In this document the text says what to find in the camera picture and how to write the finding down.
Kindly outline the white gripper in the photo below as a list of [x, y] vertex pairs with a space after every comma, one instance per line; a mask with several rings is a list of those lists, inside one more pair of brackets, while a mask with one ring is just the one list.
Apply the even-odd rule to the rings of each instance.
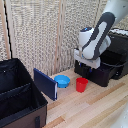
[[97, 69], [100, 66], [100, 58], [97, 58], [96, 60], [87, 60], [79, 55], [77, 49], [74, 50], [74, 59], [80, 62], [80, 67], [82, 69], [84, 68], [84, 64], [90, 66], [91, 68], [88, 68], [88, 73], [92, 73], [92, 68]]

